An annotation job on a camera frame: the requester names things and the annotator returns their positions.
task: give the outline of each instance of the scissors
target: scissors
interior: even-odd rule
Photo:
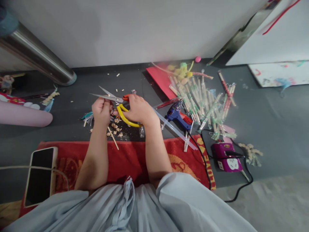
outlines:
[[[142,124],[136,124],[136,123],[133,123],[131,121],[129,121],[124,115],[123,115],[123,111],[125,112],[128,112],[128,110],[123,106],[123,102],[124,101],[129,101],[129,95],[131,94],[127,94],[127,95],[124,95],[122,98],[119,98],[119,97],[116,97],[115,95],[113,95],[112,93],[108,92],[107,90],[103,89],[101,86],[99,86],[108,96],[104,96],[104,95],[99,95],[99,94],[93,94],[91,93],[92,95],[94,96],[97,96],[97,97],[101,97],[101,98],[105,98],[105,99],[109,99],[111,101],[115,101],[115,102],[118,102],[119,103],[119,106],[117,106],[117,110],[118,110],[118,113],[121,117],[121,119],[128,125],[130,126],[133,126],[133,127],[142,127],[143,125]]]

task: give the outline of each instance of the purple device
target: purple device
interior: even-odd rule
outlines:
[[[212,147],[218,158],[218,165],[221,170],[226,172],[242,171],[242,165],[239,159],[220,159],[227,156],[226,151],[235,151],[231,143],[215,143]]]

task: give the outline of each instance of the pink roll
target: pink roll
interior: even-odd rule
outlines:
[[[0,124],[45,127],[51,122],[49,112],[0,101]]]

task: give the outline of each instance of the yellow scissor handle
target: yellow scissor handle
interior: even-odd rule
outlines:
[[[119,113],[121,119],[122,119],[126,124],[128,124],[128,125],[130,125],[130,126],[133,126],[133,127],[142,127],[142,126],[143,126],[143,124],[136,124],[136,123],[130,122],[130,121],[123,115],[123,112],[122,112],[121,109],[123,109],[123,111],[125,111],[125,112],[129,112],[129,111],[123,106],[123,104],[120,104],[119,106],[117,106],[118,113]]]

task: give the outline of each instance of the person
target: person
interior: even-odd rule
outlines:
[[[128,178],[124,185],[106,185],[113,104],[99,98],[75,189],[52,195],[3,231],[256,231],[191,175],[173,173],[156,113],[142,97],[130,95],[129,103],[125,117],[145,128],[150,184],[134,188]]]

